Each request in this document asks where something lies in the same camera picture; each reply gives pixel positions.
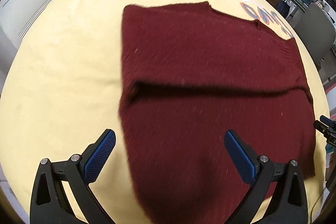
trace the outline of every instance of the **red sweater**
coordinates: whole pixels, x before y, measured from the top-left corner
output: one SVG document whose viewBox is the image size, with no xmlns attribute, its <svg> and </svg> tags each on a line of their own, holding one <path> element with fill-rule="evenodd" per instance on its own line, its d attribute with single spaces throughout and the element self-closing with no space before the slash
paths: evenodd
<svg viewBox="0 0 336 224">
<path fill-rule="evenodd" d="M 119 112 L 153 223 L 223 224 L 234 211 L 248 185 L 224 148 L 228 129 L 314 175 L 312 96 L 294 38 L 199 3 L 127 6 L 122 42 Z"/>
</svg>

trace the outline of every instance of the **floor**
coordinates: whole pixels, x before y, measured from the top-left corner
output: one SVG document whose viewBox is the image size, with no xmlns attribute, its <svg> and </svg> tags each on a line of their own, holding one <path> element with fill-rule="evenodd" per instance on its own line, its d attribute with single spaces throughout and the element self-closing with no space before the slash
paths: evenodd
<svg viewBox="0 0 336 224">
<path fill-rule="evenodd" d="M 16 213 L 21 217 L 21 219 L 26 223 L 29 224 L 29 216 L 26 213 L 26 211 L 22 208 L 20 202 L 17 200 L 16 196 L 14 195 L 8 181 L 6 180 L 6 177 L 2 171 L 1 165 L 0 165 L 0 186 L 6 195 L 7 199 L 13 206 Z"/>
<path fill-rule="evenodd" d="M 326 168 L 329 167 L 329 159 L 330 159 L 330 155 L 331 153 L 327 154 L 326 160 L 327 160 L 327 164 L 326 164 Z M 16 213 L 21 217 L 21 219 L 26 223 L 29 224 L 29 216 L 26 213 L 26 211 L 22 208 L 21 204 L 19 203 L 19 201 L 17 200 L 17 198 L 15 197 L 8 181 L 6 180 L 6 177 L 2 171 L 1 165 L 0 165 L 0 186 L 3 190 L 3 192 L 5 193 L 7 199 L 9 200 L 9 202 L 11 203 L 11 205 L 13 206 L 14 210 L 16 211 Z M 325 188 L 325 190 L 323 191 L 323 203 L 326 200 L 327 196 L 329 194 L 328 189 Z M 317 214 L 315 216 L 313 216 L 313 221 L 314 219 L 319 215 L 320 210 L 317 212 Z"/>
</svg>

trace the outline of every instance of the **blue gripper pad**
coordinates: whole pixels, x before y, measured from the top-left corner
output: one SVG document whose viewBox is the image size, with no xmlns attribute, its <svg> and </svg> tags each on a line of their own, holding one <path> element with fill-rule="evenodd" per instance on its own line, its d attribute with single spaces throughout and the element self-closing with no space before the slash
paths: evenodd
<svg viewBox="0 0 336 224">
<path fill-rule="evenodd" d="M 226 131 L 224 145 L 243 182 L 252 186 L 260 168 L 257 154 L 234 130 Z"/>
<path fill-rule="evenodd" d="M 116 135 L 113 130 L 107 129 L 82 154 L 81 169 L 83 181 L 86 185 L 95 182 L 104 164 L 116 145 Z"/>
<path fill-rule="evenodd" d="M 321 121 L 322 123 L 324 123 L 325 125 L 327 125 L 328 127 L 333 128 L 333 127 L 335 126 L 334 121 L 333 121 L 333 120 L 330 120 L 329 118 L 327 118 L 327 117 L 324 116 L 324 115 L 322 115 L 322 116 L 320 117 L 320 121 Z"/>
</svg>

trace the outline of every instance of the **metal screw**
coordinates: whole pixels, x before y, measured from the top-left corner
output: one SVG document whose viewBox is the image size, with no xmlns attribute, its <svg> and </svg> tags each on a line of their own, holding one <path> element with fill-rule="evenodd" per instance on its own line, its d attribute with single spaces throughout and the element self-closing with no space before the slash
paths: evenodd
<svg viewBox="0 0 336 224">
<path fill-rule="evenodd" d="M 46 164 L 48 162 L 48 159 L 47 158 L 44 158 L 41 160 L 41 164 Z"/>
<path fill-rule="evenodd" d="M 265 155 L 262 155 L 262 156 L 260 156 L 260 160 L 261 160 L 262 162 L 268 162 L 268 157 L 265 156 Z"/>
<path fill-rule="evenodd" d="M 72 160 L 72 161 L 77 161 L 77 160 L 79 160 L 79 155 L 77 155 L 77 154 L 72 155 L 71 160 Z"/>
<path fill-rule="evenodd" d="M 296 160 L 291 160 L 291 165 L 297 166 L 297 161 Z"/>
</svg>

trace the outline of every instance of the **bed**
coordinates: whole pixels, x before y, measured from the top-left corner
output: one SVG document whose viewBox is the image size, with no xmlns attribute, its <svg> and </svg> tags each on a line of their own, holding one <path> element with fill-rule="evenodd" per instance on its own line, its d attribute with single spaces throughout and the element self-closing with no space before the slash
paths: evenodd
<svg viewBox="0 0 336 224">
<path fill-rule="evenodd" d="M 129 4 L 150 7 L 203 1 L 238 18 L 259 19 L 283 39 L 294 37 L 315 117 L 328 117 L 326 96 L 312 59 L 290 25 L 265 0 L 53 0 L 24 36 L 0 100 L 0 161 L 27 212 L 42 158 L 66 160 L 112 128 L 118 143 L 90 187 L 116 223 L 151 223 L 132 188 L 118 116 L 122 11 Z M 267 15 L 278 23 L 270 22 Z M 305 181 L 309 212 L 323 190 L 325 145 L 317 132 L 316 175 Z M 64 187 L 76 216 L 84 220 L 69 186 L 64 183 Z M 268 202 L 263 202 L 254 220 L 263 216 Z"/>
</svg>

